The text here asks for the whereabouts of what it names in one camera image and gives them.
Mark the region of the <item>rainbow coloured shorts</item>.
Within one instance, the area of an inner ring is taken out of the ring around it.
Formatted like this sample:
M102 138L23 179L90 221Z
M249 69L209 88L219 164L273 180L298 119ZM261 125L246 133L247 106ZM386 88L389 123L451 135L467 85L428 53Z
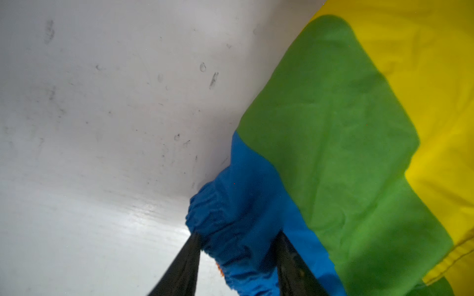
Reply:
M284 232L332 296L474 293L474 4L327 1L186 224L241 296Z

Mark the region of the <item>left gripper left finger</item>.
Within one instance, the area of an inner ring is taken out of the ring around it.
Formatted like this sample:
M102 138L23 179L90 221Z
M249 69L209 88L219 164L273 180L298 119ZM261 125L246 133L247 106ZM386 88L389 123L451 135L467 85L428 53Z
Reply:
M192 233L148 296L194 296L201 255L201 236Z

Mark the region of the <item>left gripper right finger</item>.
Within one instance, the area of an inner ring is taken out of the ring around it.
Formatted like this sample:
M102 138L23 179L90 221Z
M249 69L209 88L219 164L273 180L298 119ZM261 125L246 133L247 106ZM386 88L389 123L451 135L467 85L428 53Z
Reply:
M284 232L274 240L281 296L329 296Z

